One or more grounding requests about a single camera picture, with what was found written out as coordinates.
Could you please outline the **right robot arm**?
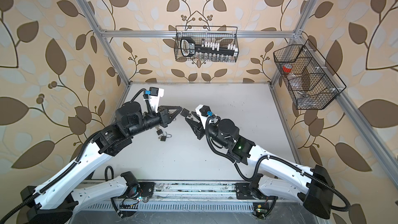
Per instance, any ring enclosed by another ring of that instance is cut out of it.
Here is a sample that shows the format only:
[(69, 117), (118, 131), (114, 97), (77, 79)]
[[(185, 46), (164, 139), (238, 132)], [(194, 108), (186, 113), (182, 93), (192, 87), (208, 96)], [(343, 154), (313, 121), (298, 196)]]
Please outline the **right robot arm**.
[(205, 105), (198, 112), (184, 109), (182, 116), (211, 151), (228, 159), (239, 176), (249, 182), (250, 194), (258, 199), (274, 197), (303, 203), (312, 214), (329, 219), (331, 211), (348, 212), (351, 204), (336, 190), (327, 170), (285, 160), (243, 137), (230, 119), (221, 119)]

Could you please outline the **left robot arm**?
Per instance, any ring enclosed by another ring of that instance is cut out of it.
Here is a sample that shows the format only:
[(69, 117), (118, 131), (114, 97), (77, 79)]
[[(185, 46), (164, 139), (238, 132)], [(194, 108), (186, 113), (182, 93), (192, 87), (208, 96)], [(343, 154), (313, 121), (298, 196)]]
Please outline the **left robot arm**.
[(151, 87), (139, 90), (133, 99), (115, 111), (115, 121), (93, 133), (82, 144), (78, 155), (55, 176), (39, 186), (28, 186), (21, 192), (22, 203), (7, 213), (1, 223), (28, 207), (29, 224), (65, 224), (91, 203), (127, 195), (138, 188), (131, 172), (86, 188), (77, 186), (99, 166), (132, 143), (134, 136), (161, 126), (167, 127), (178, 114), (180, 106), (160, 106), (164, 90)]

